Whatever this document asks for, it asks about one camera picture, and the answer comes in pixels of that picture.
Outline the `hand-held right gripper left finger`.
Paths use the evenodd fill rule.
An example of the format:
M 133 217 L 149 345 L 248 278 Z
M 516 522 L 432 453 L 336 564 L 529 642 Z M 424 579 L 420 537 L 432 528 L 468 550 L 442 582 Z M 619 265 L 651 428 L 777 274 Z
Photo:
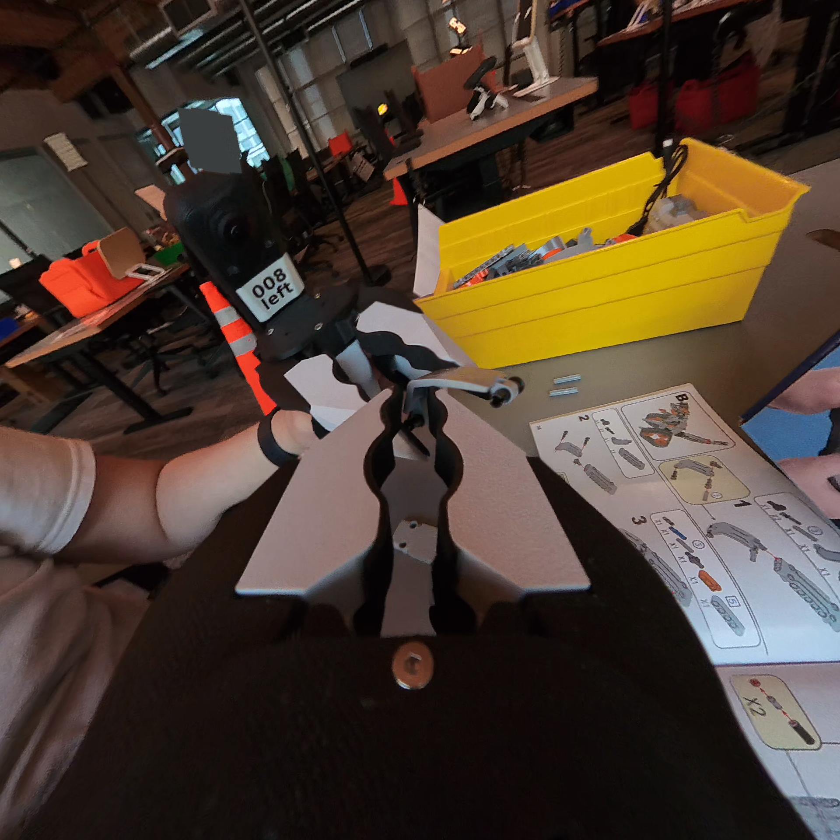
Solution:
M 382 632 L 392 582 L 383 485 L 395 467 L 400 391 L 382 392 L 299 460 L 235 591 L 338 610 L 360 636 Z

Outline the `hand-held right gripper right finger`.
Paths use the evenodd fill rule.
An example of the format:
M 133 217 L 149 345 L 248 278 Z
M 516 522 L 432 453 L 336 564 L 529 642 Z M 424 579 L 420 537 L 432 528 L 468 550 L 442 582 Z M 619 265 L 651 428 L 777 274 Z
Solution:
M 520 447 L 444 389 L 427 396 L 437 516 L 429 618 L 437 634 L 471 634 L 499 603 L 586 592 L 591 581 Z

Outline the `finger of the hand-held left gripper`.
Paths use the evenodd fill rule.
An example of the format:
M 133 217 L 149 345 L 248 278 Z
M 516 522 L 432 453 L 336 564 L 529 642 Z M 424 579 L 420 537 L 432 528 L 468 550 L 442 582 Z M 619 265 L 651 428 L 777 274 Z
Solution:
M 313 421 L 326 430 L 335 430 L 369 404 L 387 428 L 397 429 L 393 383 L 366 353 L 342 354 L 338 360 L 322 353 L 294 363 L 283 375 L 308 404 Z
M 336 329 L 336 386 L 356 402 L 463 366 L 462 350 L 420 311 L 376 301 L 340 316 Z

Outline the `grey curved building beam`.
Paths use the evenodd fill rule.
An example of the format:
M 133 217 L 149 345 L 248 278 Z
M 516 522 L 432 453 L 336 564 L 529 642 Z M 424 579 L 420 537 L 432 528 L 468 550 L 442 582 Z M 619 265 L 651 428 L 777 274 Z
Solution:
M 476 366 L 459 366 L 434 371 L 407 383 L 402 413 L 407 417 L 422 415 L 427 392 L 433 389 L 467 392 L 501 407 L 514 401 L 524 391 L 518 376 L 506 377 L 502 372 Z

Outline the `black connector pin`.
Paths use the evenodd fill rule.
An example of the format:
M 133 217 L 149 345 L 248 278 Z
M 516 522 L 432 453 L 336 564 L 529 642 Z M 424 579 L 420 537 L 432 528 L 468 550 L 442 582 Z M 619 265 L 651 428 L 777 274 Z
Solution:
M 424 412 L 406 412 L 402 414 L 397 436 L 408 445 L 413 454 L 430 459 L 434 445 L 428 444 L 426 438 L 420 435 L 426 427 L 427 415 Z

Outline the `deep yellow parts bin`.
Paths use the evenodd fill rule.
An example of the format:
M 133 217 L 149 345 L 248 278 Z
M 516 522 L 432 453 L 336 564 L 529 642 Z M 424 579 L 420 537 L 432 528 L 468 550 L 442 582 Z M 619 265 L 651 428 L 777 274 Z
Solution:
M 685 146 L 668 194 L 704 217 L 618 240 L 665 176 L 646 152 L 444 224 L 437 285 L 419 307 L 487 368 L 740 322 L 810 186 L 698 140 Z M 455 289 L 505 246 L 586 233 L 596 248 Z

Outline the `person's left hand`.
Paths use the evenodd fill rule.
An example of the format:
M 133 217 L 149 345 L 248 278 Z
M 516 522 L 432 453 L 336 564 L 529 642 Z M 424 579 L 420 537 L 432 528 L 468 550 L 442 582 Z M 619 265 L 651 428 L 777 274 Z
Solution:
M 329 434 L 329 430 L 310 414 L 278 409 L 270 419 L 270 434 L 289 456 L 299 457 Z

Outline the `orange traffic cone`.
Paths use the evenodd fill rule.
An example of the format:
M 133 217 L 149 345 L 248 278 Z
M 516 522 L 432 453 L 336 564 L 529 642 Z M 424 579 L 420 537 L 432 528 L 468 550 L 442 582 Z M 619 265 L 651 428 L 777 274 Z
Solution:
M 277 404 L 268 396 L 260 383 L 257 371 L 259 367 L 256 355 L 257 341 L 252 328 L 212 281 L 206 280 L 199 288 L 261 412 L 265 416 L 270 415 Z

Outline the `white sheet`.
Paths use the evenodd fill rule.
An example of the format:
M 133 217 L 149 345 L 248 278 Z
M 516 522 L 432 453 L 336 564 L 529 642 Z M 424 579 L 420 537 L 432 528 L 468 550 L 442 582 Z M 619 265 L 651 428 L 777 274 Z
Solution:
M 440 231 L 445 223 L 425 205 L 417 206 L 416 264 L 413 282 L 415 298 L 434 294 L 440 273 Z

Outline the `pile of grey building parts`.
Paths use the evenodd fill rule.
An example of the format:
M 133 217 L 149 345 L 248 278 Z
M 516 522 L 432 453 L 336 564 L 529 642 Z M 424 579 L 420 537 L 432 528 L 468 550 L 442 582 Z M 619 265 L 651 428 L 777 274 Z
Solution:
M 557 235 L 538 248 L 529 248 L 526 245 L 509 245 L 456 279 L 452 288 L 459 290 L 465 287 L 473 287 L 487 280 L 507 277 L 530 268 L 552 264 L 562 259 L 582 256 L 593 250 L 624 244 L 636 238 L 637 235 L 630 232 L 607 238 L 603 242 L 595 242 L 592 229 L 584 227 L 576 238 L 564 240 Z

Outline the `white instruction booklet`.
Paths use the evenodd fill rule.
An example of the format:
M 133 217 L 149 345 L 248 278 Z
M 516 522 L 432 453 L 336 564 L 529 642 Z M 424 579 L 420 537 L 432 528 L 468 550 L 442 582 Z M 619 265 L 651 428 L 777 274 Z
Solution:
M 690 384 L 530 430 L 675 596 L 783 797 L 815 838 L 838 838 L 834 525 Z

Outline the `orange crate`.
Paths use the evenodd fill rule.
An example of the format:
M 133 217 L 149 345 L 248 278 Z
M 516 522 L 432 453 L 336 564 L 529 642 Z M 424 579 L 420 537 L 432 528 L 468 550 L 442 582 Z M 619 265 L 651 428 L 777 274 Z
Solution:
M 49 264 L 38 282 L 75 319 L 103 309 L 140 287 L 146 280 L 115 277 L 99 250 L 100 241 L 82 246 L 80 256 L 64 257 Z

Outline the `brown panel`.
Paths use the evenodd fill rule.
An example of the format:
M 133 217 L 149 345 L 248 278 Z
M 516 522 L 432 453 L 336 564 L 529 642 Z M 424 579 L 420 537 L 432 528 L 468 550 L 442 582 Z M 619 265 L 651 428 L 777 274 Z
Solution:
M 420 71 L 412 66 L 416 93 L 428 123 L 466 110 L 472 90 L 465 89 L 465 83 L 485 57 L 482 45 L 476 45 L 431 70 Z

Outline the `black and white device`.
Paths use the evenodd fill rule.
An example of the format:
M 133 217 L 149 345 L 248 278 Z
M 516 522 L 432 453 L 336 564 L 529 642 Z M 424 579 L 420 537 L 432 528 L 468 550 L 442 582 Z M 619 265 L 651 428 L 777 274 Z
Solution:
M 486 80 L 486 76 L 494 71 L 496 61 L 495 56 L 485 58 L 465 82 L 464 89 L 471 91 L 466 111 L 473 123 L 494 109 L 507 110 L 509 108 L 508 100 L 503 93 L 493 89 Z

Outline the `grey motor block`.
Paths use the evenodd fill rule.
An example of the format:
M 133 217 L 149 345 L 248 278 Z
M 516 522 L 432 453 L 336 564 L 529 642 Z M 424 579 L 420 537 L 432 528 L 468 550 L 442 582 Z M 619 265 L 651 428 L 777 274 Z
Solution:
M 661 232 L 708 217 L 690 198 L 677 194 L 658 198 L 644 226 L 644 235 Z

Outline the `white stand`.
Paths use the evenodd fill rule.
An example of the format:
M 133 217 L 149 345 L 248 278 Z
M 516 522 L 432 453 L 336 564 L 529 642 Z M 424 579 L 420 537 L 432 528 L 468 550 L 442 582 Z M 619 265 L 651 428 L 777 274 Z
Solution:
M 537 18 L 537 1 L 518 1 L 511 30 L 511 52 L 515 53 L 518 49 L 523 52 L 532 74 L 532 83 L 527 87 L 517 87 L 512 92 L 515 98 L 531 95 L 559 79 L 549 74 L 545 64 L 537 37 Z

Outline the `blue robot kit box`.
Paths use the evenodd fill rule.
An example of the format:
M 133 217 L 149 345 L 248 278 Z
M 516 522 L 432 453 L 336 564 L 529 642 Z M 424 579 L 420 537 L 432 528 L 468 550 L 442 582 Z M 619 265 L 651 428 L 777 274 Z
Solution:
M 827 517 L 839 519 L 839 333 L 742 417 L 752 442 Z

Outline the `white wall notice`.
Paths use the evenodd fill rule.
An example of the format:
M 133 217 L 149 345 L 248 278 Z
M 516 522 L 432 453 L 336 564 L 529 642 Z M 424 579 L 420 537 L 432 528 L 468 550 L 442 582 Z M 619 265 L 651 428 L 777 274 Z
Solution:
M 45 137 L 44 144 L 67 172 L 75 172 L 88 166 L 88 161 L 65 133 L 53 133 Z

